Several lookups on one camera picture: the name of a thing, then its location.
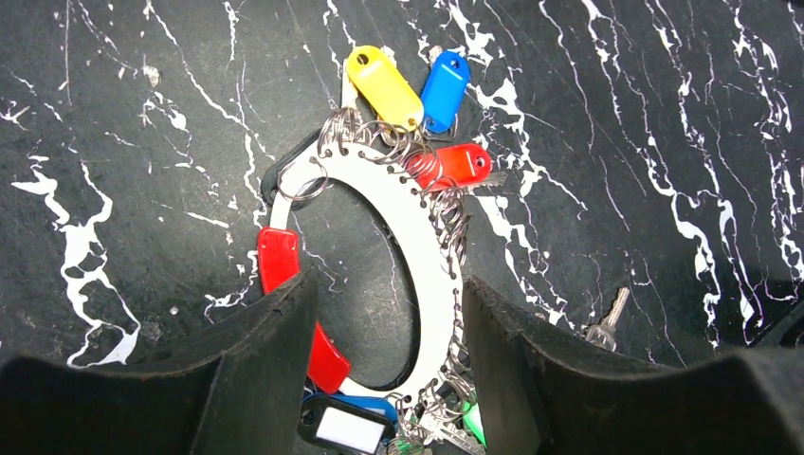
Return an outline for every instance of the black marble surface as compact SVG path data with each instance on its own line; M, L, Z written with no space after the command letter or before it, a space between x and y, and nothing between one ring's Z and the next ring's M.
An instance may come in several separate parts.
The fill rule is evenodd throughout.
M780 0L5 2L0 349L125 362L260 296L259 180L339 99L355 44L414 89L471 63L459 140L509 172L469 197L465 275L582 333L616 289L618 351L744 347L804 286L804 10ZM143 74L157 68L156 87ZM321 321L380 385L415 296L335 186L297 213Z

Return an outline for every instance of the silver key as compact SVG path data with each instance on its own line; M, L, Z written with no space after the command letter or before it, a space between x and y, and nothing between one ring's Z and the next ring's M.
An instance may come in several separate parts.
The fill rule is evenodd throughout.
M469 433L455 427L451 422L440 422L432 414L422 416L419 425L432 434L432 439L441 443L448 442L470 455L485 455L485 448Z
M501 187L508 180L508 174L502 171L490 173L484 181L463 187L465 194L469 194L472 190L480 187Z
M614 301L612 311L603 318L599 324L591 325L586 330L586 340L595 346L614 352L617 349L617 341L614 339L614 330L617 320L623 313L630 291L627 287L620 288L617 292L617 299Z

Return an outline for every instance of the white marble veining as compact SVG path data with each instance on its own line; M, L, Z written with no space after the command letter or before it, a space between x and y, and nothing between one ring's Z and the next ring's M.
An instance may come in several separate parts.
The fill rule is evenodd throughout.
M471 62L473 79L465 102L479 109L482 116L469 134L495 156L499 167L510 172L510 184L504 191L494 191L492 195L488 195L488 191L476 191L475 197L493 233L504 241L504 248L495 254L507 265L507 273L517 283L524 300L533 305L534 311L546 314L552 323L582 331L606 312L610 296L604 294L604 289L612 287L613 283L603 282L601 278L606 272L601 264L609 260L604 261L604 256L611 252L593 247L571 250L545 239L545 227L539 224L537 216L539 195L545 192L564 201L565 208L569 208L564 211L569 212L569 216L561 215L566 218L561 220L565 226L581 230L589 220L601 216L611 216L618 223L621 231L611 235L626 240L617 250L621 257L613 261L623 265L624 280L628 280L632 291L638 291L631 295L635 311L643 321L642 327L648 332L644 335L648 340L645 358L651 361L657 356L657 347L664 345L675 357L673 362L686 364L683 350L677 347L679 334L674 333L668 323L668 310L675 300L659 291L661 286L657 282L664 278L649 260L649 246L640 243L639 239L644 239L640 237L644 227L634 217L637 210L655 210L672 220L674 238L670 241L692 252L683 258L687 267L682 267L687 274L683 279L698 286L695 296L690 298L695 300L695 311L706 324L699 335L712 349L718 349L723 343L719 325L723 315L739 315L743 342L750 343L753 334L766 324L767 305L788 304L799 297L797 293L774 294L768 281L779 277L771 277L768 267L759 273L752 271L752 267L761 265L756 264L757 260L779 263L786 275L781 277L784 281L793 283L796 289L804 282L804 246L800 241L800 223L804 216L804 156L800 146L793 143L800 137L797 130L802 123L795 121L801 114L793 112L792 107L797 106L792 97L801 88L790 87L782 81L785 56L777 50L779 38L752 29L753 22L744 12L742 2L713 3L711 8L728 19L724 21L726 32L718 30L718 37L702 25L701 13L691 0L683 5L667 0L643 0L629 6L634 14L649 18L639 29L640 35L644 35L640 40L654 43L659 49L648 56L644 55L644 50L640 51L642 62L636 65L634 59L639 57L635 57L638 54L633 50L645 43L634 39L639 35L625 17L631 11L622 10L613 0L575 0L571 8L582 11L580 22L577 16L566 13L569 7L561 2L535 2L530 10L536 17L533 21L542 25L539 30L524 29L521 22L525 19L512 15L507 5L494 2L399 0L382 8L404 28L403 34L408 40L404 48L401 41L390 43L392 35L383 29L387 25L372 14L377 6L363 2L356 11L351 11L352 6L342 0L327 0L326 4L315 6L316 24L312 26L326 30L325 40L312 41L300 31L301 38L292 37L299 41L297 54L264 55L256 62L248 54L253 35L245 35L244 30L254 33L259 27L281 26L292 28L295 33L307 27L305 21L312 21L309 12L312 7L303 8L288 0L281 7L287 10L292 24L265 26L249 18L251 5L247 1L235 4L225 1L216 6L219 12L216 25L226 30L226 55L216 63L225 78L224 86L214 86L204 74L210 67L217 66L206 66L194 60L197 54L188 50L204 41L203 30L192 30L189 35L185 30L178 32L176 24L168 19L164 3L156 0L140 3L142 10L141 15L137 13L137 20L141 24L137 24L135 33L143 42L154 39L163 46L153 51L149 47L147 65L144 50L128 48L128 44L124 45L118 38L123 20L115 15L122 14L125 6L108 3L98 7L82 0L65 0L63 6L49 12L46 18L53 30L58 30L60 42L54 44L54 48L58 47L59 61L47 64L58 64L59 81L44 86L38 82L36 74L17 72L14 66L2 68L9 72L15 86L10 87L8 93L0 93L3 97L0 128L20 135L40 135L44 130L37 125L43 117L48 117L51 122L63 125L73 141L101 140L82 137L76 120L67 113L75 112L82 102L76 87L78 78L85 74L83 71L95 68L95 62L111 61L114 69L109 71L109 80L132 90L122 97L131 93L137 96L137 100L121 103L120 106L124 106L121 109L131 111L134 105L134 112L125 115L137 126L141 124L141 129L136 135L131 130L118 131L104 126L103 143L128 154L143 154L146 146L150 146L150 139L158 141L155 156L160 158L159 162L153 156L143 158L137 164L140 170L154 181L186 179L187 185L201 189L209 202L204 206L184 207L167 204L167 201L144 201L163 210L154 221L169 225L171 216L179 216L209 226L215 232L211 241L220 243L227 252L213 260L230 264L237 270L240 281L231 283L226 292L199 291L208 302L204 316L210 320L210 312L215 308L250 303L247 293L259 285L256 249L251 247L252 239L241 238L239 229L241 219L249 228L259 228L265 220L268 208L259 192L263 169L258 163L265 164L266 158L275 159L275 149L271 139L261 137L260 133L270 131L271 116L279 119L287 115L274 112L274 106L252 104L249 100L255 97L255 81L262 74L261 68L266 64L287 68L287 81L270 82L281 86L280 90L296 90L302 79L297 76L297 68L309 66L317 85L303 89L322 92L327 105L335 107L337 97L333 94L338 91L336 81L341 77L342 63L349 50L361 44L391 46L397 58L406 62L417 56L415 61L422 71L428 64L427 52L435 45L462 52ZM782 10L789 14L790 28L779 32L779 36L795 40L804 53L804 13L790 4ZM274 16L280 20L279 12ZM360 17L360 22L353 23L349 19L352 17ZM77 33L88 33L95 40L93 46L97 55L77 55L80 41ZM717 58L716 45L723 42L724 33L733 48L733 62ZM533 38L536 34L546 39L537 44ZM544 43L551 47L552 60L545 57L547 53L542 53ZM140 53L142 65L138 64ZM534 75L522 69L525 54L528 59L544 60L540 63L544 64L547 75L564 82L559 96L569 100L567 106L546 114L537 110L536 94L532 93ZM171 74L169 82L159 80L150 89L143 88L147 81L143 68L152 67L158 74L170 64L174 67L178 64L180 74ZM663 76L661 85L654 85L649 78L650 67L657 65L671 68ZM186 90L182 92L177 86ZM603 87L604 103L599 101L600 87ZM735 132L724 126L739 114L732 112L731 102L723 102L732 97L735 100L749 97L756 100L755 106L761 106L752 113L751 118L756 122L750 128ZM188 107L198 102L221 122L223 126L216 125L217 128L237 131L242 138L238 150L231 151L232 156L236 156L232 161L236 163L227 169L236 175L221 174L215 169L215 163L200 151L204 144L200 144L198 138L203 137L210 126L205 124L209 122L207 118L201 119L197 111ZM581 126L569 130L562 126L565 123L561 117L577 118L576 125ZM756 149L762 156L762 163L756 168L756 173L762 173L762 187L754 183L756 179L751 173L735 162L733 146L723 145L734 135L740 135L746 148ZM149 138L149 144L143 137ZM556 140L545 142L545 137ZM93 164L85 162L85 153L81 152L81 147L74 147L73 141L65 142L63 152L77 160L73 172L81 177L86 190L96 193L102 202L100 211L86 223L75 221L74 215L59 202L61 177L46 169L46 163L56 160L57 156L31 152L27 157L28 170L16 174L17 180L9 184L14 191L41 198L54 217L54 233L66 242L64 263L58 268L69 304L87 327L82 347L68 357L67 363L76 367L87 365L82 363L81 357L88 349L90 336L101 328L118 331L120 340L95 363L125 362L137 345L141 315L133 314L127 303L136 296L122 296L115 285L119 277L108 276L104 271L106 261L115 251L103 246L103 239L96 231L97 226L109 223L117 207L102 184L95 183L91 177ZM567 180L564 176L567 173L560 165L548 159L553 155L545 153L541 145L544 143L552 143L568 155L580 156L586 160L585 164L591 163L602 182L602 198L593 201L588 193L578 190L576 182ZM693 163L695 174L705 178L698 179L694 185L685 181L685 170L676 164L678 155L683 155L686 163ZM633 194L628 200L619 190L619 179L627 180L632 188ZM379 227L375 230L383 238L393 261L389 239ZM340 286L349 280L348 271L342 264L327 259L324 252L308 248L304 230L298 231L301 250L330 281L329 289L340 292ZM773 239L775 248L767 246L765 239L768 237ZM236 248L243 243L248 243L249 248ZM71 278L75 274L64 273L71 267L78 267L88 255L97 256L101 265L95 270L82 270L78 279ZM565 270L561 264L571 261L587 261L596 270L596 277L582 280L583 301L570 297L573 290L564 283ZM396 263L393 263L390 286L395 300L399 301L396 273ZM117 293L120 308L131 321L130 326L122 327L84 311L91 296L86 296L82 290L90 282L99 282Z

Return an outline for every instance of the red plastic tag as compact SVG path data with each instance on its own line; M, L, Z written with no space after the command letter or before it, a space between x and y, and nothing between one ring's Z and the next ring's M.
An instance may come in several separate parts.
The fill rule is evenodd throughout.
M299 236L292 230L263 227L257 236L257 263L263 291L269 294L295 277L299 266ZM307 376L326 393L335 393L349 375L352 364L330 342L316 323Z
M484 181L491 173L491 157L488 152L478 144L461 144L446 147L435 151L443 172L441 179L432 186L432 191L441 191L451 186L449 179L455 181L459 187L475 185ZM422 159L435 159L432 155L411 160L408 169L426 169L420 164ZM438 177L439 167L434 166L432 171L416 178L416 182L426 188L430 182Z
M270 294L295 277L299 267L299 236L292 230L263 227L257 235L257 262L263 292Z

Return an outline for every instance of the key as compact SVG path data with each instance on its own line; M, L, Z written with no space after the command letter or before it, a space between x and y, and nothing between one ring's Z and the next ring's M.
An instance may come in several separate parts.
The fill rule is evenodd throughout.
M507 173L504 173L502 171L490 173L488 177L485 178L485 180L471 185L466 185L465 187L463 187L464 194L470 194L476 188L501 187L502 185L505 184L506 181L508 181Z
M340 107L351 107L357 110L357 88L346 73L346 63L348 61L349 59L343 60L343 74L340 77Z
M595 346L614 352L617 349L617 341L614 339L614 329L617 320L623 313L630 291L627 287L620 288L617 292L617 299L614 301L612 311L603 318L599 324L591 325L586 330L586 340Z
M382 50L356 47L346 60L346 72L380 118L407 131L419 126L424 105Z
M432 455L432 450L404 438L395 439L375 455Z
M470 455L485 455L485 449L474 436L455 427L451 422L440 422L432 414L426 413L419 425L432 434L434 441L439 443L446 441Z

